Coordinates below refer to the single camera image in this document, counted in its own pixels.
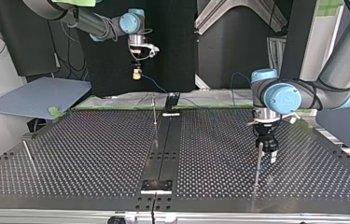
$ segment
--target perforated metal table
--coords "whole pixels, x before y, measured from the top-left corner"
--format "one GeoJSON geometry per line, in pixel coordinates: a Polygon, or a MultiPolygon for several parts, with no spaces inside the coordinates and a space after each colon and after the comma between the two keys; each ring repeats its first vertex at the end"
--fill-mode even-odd
{"type": "Polygon", "coordinates": [[[152,111],[73,112],[0,157],[0,217],[350,222],[350,157],[303,120],[281,124],[278,162],[264,157],[255,191],[250,120],[247,109],[182,110],[158,125],[152,111]],[[172,193],[142,194],[144,180],[171,180],[172,193]]]}

